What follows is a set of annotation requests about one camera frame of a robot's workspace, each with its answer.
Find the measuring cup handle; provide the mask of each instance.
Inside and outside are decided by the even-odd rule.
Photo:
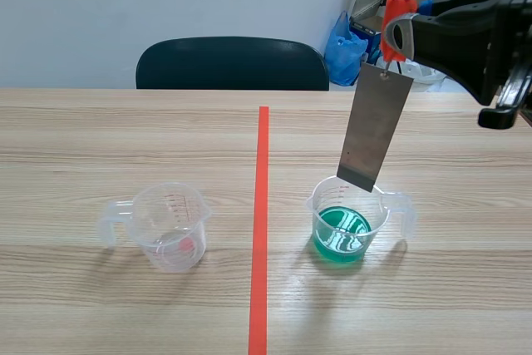
[[[416,233],[417,212],[412,207],[410,196],[402,193],[382,193],[382,205],[390,214],[399,214],[401,218],[401,236],[411,239]]]
[[[98,234],[108,249],[112,249],[116,244],[115,224],[127,224],[131,219],[132,208],[132,201],[112,201],[98,220]]]

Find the white wall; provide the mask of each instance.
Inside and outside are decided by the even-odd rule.
[[[0,86],[135,87],[150,45],[277,37],[322,51],[348,0],[0,0]]]

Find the measuring cup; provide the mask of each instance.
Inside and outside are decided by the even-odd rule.
[[[394,215],[401,223],[401,236],[411,238],[417,222],[410,197],[385,193],[373,186],[372,193],[331,176],[322,180],[307,200],[313,212],[313,241],[318,251],[336,262],[362,259],[379,230]]]
[[[204,222],[209,207],[196,190],[182,183],[163,183],[130,201],[113,201],[98,222],[101,240],[116,244],[115,223],[123,223],[151,263],[166,272],[183,272],[205,252]]]

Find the red tape line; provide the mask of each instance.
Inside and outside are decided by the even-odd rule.
[[[268,353],[268,152],[269,109],[259,108],[257,172],[249,300],[248,355]]]

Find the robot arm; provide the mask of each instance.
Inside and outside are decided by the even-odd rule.
[[[532,0],[429,0],[391,20],[383,33],[396,51],[458,81],[481,105],[486,128],[532,125]]]

